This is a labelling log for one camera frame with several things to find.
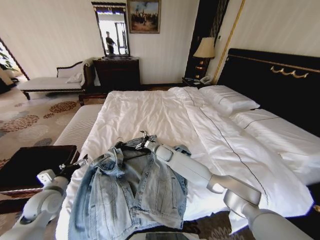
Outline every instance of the patterned carpet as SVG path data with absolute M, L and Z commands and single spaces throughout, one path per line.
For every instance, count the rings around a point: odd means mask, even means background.
M 30 96 L 28 101 L 17 88 L 0 94 L 0 168 L 20 147 L 52 145 L 80 108 L 76 93 L 31 93 Z M 85 104 L 103 101 L 91 99 Z M 0 195 L 0 200 L 8 199 L 11 198 Z M 20 214 L 0 214 L 0 235 L 14 225 Z M 207 240 L 254 240 L 247 227 L 229 235 L 231 226 L 228 214 L 224 211 L 185 222 L 183 230 Z M 56 221 L 54 219 L 47 226 L 46 240 L 55 239 Z

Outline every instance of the sofa armrest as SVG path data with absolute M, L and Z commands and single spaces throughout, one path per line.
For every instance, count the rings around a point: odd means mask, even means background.
M 80 73 L 82 71 L 82 61 L 79 61 L 72 66 L 63 66 L 56 68 L 56 77 L 57 78 L 70 78 L 72 75 L 76 73 Z
M 96 78 L 96 71 L 95 71 L 95 66 L 92 62 L 91 63 L 86 62 L 83 65 L 83 78 L 84 78 L 84 82 L 81 85 L 82 89 L 86 90 L 89 87 L 93 86 L 94 80 Z

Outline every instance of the painting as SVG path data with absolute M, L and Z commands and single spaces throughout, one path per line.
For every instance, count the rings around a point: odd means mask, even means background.
M 159 34 L 160 11 L 161 0 L 128 0 L 130 33 Z

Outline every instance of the light blue denim jacket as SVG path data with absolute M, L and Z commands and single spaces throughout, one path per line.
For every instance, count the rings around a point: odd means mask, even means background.
M 135 150 L 141 140 L 117 143 L 88 167 L 70 214 L 70 240 L 124 240 L 159 225 L 182 228 L 187 180 L 148 149 Z

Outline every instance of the telephone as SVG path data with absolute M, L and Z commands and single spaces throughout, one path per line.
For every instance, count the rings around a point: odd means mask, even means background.
M 207 84 L 210 84 L 212 82 L 212 79 L 211 79 L 210 76 L 204 76 L 199 81 L 200 81 L 200 83 L 207 85 Z

